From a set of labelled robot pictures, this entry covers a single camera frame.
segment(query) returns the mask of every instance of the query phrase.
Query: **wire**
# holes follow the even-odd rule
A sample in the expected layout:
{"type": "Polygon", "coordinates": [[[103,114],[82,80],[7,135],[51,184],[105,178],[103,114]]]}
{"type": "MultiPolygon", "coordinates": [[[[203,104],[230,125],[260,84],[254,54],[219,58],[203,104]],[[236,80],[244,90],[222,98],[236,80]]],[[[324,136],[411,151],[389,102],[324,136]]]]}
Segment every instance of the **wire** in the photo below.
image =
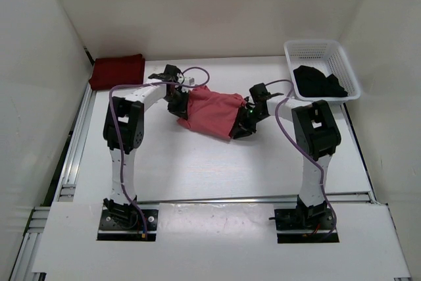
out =
{"type": "Polygon", "coordinates": [[[288,94],[286,95],[285,99],[283,99],[281,102],[279,102],[276,105],[275,108],[275,119],[276,122],[278,123],[278,126],[280,127],[282,133],[284,133],[285,137],[288,139],[288,141],[306,158],[310,161],[310,163],[312,163],[318,170],[320,170],[320,190],[322,191],[322,195],[324,200],[326,201],[326,205],[330,208],[330,210],[332,211],[332,217],[333,217],[333,222],[334,225],[332,226],[332,228],[330,229],[330,231],[322,238],[323,240],[326,239],[327,237],[329,237],[330,235],[332,235],[332,233],[335,231],[336,229],[336,222],[337,222],[337,217],[336,217],[336,213],[334,208],[332,207],[332,204],[330,204],[328,196],[326,195],[326,192],[324,190],[324,170],[323,167],[320,166],[309,154],[307,154],[301,147],[298,146],[297,143],[295,143],[295,141],[292,139],[292,137],[288,134],[288,132],[286,131],[286,129],[284,128],[284,126],[282,125],[282,122],[279,118],[279,108],[281,107],[281,105],[283,105],[285,102],[288,101],[288,99],[290,98],[292,92],[293,92],[293,84],[291,80],[288,79],[281,79],[281,80],[275,80],[273,82],[270,82],[268,84],[266,84],[266,86],[274,84],[276,82],[289,82],[291,84],[291,89],[288,92],[288,94]]]}
{"type": "Polygon", "coordinates": [[[118,139],[118,146],[120,147],[120,152],[121,152],[121,160],[120,160],[120,183],[121,183],[121,189],[123,191],[124,196],[126,197],[126,199],[130,202],[131,205],[134,206],[134,208],[139,212],[141,218],[142,218],[142,222],[143,222],[143,233],[145,234],[145,239],[147,239],[147,227],[146,227],[146,218],[145,215],[143,214],[143,211],[140,209],[139,205],[137,205],[137,203],[130,199],[129,195],[127,194],[126,191],[126,187],[124,186],[124,176],[123,176],[123,168],[124,168],[124,148],[123,148],[123,141],[122,141],[122,136],[121,136],[121,132],[120,132],[120,128],[118,127],[118,120],[117,120],[117,115],[116,115],[116,111],[113,107],[113,103],[112,103],[112,93],[114,91],[116,91],[117,89],[128,89],[128,88],[143,88],[143,87],[149,87],[149,86],[159,86],[159,85],[173,85],[173,86],[181,86],[181,87],[185,87],[185,88],[197,88],[197,87],[201,87],[206,85],[211,76],[209,75],[208,71],[205,70],[204,68],[201,67],[190,67],[188,69],[186,69],[185,71],[183,71],[183,73],[187,72],[188,70],[191,69],[199,69],[202,70],[206,75],[207,75],[207,79],[205,80],[205,82],[203,82],[200,85],[194,85],[194,86],[189,86],[189,85],[184,85],[184,84],[179,84],[177,82],[153,82],[150,84],[140,84],[140,85],[117,85],[114,86],[110,89],[109,92],[109,107],[111,110],[111,116],[112,116],[112,121],[114,122],[114,127],[116,128],[116,134],[117,134],[117,139],[118,139]]]}

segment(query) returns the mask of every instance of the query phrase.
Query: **white basket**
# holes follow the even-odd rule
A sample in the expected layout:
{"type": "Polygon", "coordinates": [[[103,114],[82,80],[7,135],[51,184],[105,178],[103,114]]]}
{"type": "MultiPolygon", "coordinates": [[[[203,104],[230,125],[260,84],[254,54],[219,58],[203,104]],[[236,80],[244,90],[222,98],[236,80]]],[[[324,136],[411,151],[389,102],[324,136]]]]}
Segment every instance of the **white basket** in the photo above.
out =
{"type": "Polygon", "coordinates": [[[333,104],[342,104],[360,97],[360,86],[342,46],[332,39],[302,39],[287,41],[284,44],[289,72],[294,84],[296,96],[304,101],[326,100],[333,104]],[[335,75],[339,84],[345,88],[348,97],[303,97],[295,81],[294,70],[301,65],[315,67],[325,76],[335,75]]]}

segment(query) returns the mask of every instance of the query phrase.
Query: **dark red cloth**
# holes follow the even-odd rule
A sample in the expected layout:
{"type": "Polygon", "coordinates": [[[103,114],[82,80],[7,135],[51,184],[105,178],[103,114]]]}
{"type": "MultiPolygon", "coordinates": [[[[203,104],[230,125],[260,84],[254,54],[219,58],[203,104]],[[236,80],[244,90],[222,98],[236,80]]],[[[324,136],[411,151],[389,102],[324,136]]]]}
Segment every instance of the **dark red cloth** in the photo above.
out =
{"type": "Polygon", "coordinates": [[[238,94],[218,93],[208,87],[194,88],[189,93],[188,119],[178,123],[189,130],[229,140],[238,109],[245,104],[238,94]]]}
{"type": "Polygon", "coordinates": [[[142,84],[145,59],[141,54],[96,59],[89,83],[92,90],[111,89],[116,85],[142,84]]]}

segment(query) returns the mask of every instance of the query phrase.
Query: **white wall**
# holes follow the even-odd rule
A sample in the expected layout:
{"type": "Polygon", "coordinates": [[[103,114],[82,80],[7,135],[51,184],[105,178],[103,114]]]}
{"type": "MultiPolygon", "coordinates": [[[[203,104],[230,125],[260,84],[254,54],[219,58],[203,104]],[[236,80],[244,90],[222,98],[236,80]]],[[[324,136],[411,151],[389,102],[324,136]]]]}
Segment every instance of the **white wall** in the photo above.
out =
{"type": "Polygon", "coordinates": [[[364,0],[341,42],[362,84],[349,109],[375,192],[421,280],[421,0],[364,0]]]}
{"type": "Polygon", "coordinates": [[[61,0],[94,57],[281,55],[297,38],[338,39],[362,0],[61,0]]]}
{"type": "Polygon", "coordinates": [[[0,0],[0,280],[45,197],[90,71],[57,0],[0,0]]]}

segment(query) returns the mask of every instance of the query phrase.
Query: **purple cable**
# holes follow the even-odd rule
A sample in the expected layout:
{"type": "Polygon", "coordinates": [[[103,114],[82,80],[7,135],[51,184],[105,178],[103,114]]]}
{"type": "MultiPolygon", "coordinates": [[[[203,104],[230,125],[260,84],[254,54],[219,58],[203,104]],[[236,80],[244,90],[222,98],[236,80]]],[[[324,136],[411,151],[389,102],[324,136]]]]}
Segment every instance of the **purple cable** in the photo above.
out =
{"type": "Polygon", "coordinates": [[[185,73],[185,72],[187,72],[188,70],[191,70],[191,69],[199,69],[199,70],[202,70],[203,72],[205,72],[205,74],[207,75],[207,79],[205,80],[205,82],[200,84],[200,85],[194,85],[194,86],[183,85],[183,84],[179,84],[177,82],[156,82],[156,83],[152,83],[152,84],[140,84],[140,85],[117,85],[117,86],[112,87],[110,89],[110,92],[109,92],[109,107],[110,107],[110,110],[111,110],[112,121],[114,122],[114,126],[116,128],[118,145],[120,146],[120,152],[121,152],[121,162],[120,162],[121,189],[122,189],[123,194],[126,197],[126,199],[130,202],[131,205],[133,205],[135,207],[135,209],[139,212],[140,216],[142,217],[143,233],[145,234],[145,238],[147,238],[147,227],[146,227],[145,215],[143,214],[143,211],[140,209],[139,205],[137,205],[137,203],[134,200],[130,199],[130,197],[127,194],[127,191],[126,191],[126,187],[124,186],[124,176],[123,176],[124,148],[123,148],[123,141],[122,141],[120,129],[118,128],[118,120],[117,120],[117,116],[116,116],[116,111],[115,111],[114,107],[111,107],[111,105],[112,105],[112,93],[117,89],[142,88],[142,87],[159,86],[159,85],[174,85],[174,86],[181,86],[181,87],[185,87],[185,88],[196,88],[196,87],[204,86],[209,82],[211,76],[209,75],[208,71],[205,70],[204,68],[197,67],[197,66],[189,67],[185,71],[183,71],[183,73],[185,73]]]}
{"type": "Polygon", "coordinates": [[[322,238],[323,240],[326,239],[327,237],[329,237],[330,235],[332,235],[332,233],[334,232],[334,230],[336,229],[336,222],[337,222],[337,218],[336,218],[336,213],[334,208],[332,207],[332,204],[330,204],[328,196],[326,195],[326,192],[324,191],[324,185],[323,185],[323,181],[324,181],[324,170],[323,167],[320,166],[313,158],[311,158],[311,156],[309,154],[307,154],[301,147],[298,146],[297,143],[295,143],[295,141],[292,139],[292,137],[288,134],[288,132],[286,131],[286,129],[284,128],[284,126],[281,123],[281,120],[279,118],[279,108],[281,107],[281,105],[283,105],[285,102],[287,102],[287,100],[289,99],[289,97],[292,94],[293,91],[293,87],[292,87],[292,81],[288,80],[288,79],[281,79],[281,80],[275,80],[273,82],[269,82],[268,84],[266,84],[266,86],[269,86],[271,84],[275,84],[276,82],[289,82],[291,84],[291,89],[288,92],[287,96],[285,99],[283,99],[281,102],[279,102],[276,105],[275,108],[275,119],[276,122],[278,123],[278,126],[280,127],[282,133],[284,133],[285,137],[289,140],[289,142],[305,157],[307,158],[310,163],[312,163],[314,166],[316,166],[316,168],[318,170],[320,170],[320,189],[322,190],[322,195],[324,200],[326,201],[327,206],[330,208],[330,210],[332,211],[332,215],[333,215],[333,220],[334,220],[334,225],[333,227],[330,229],[330,231],[322,238]]]}

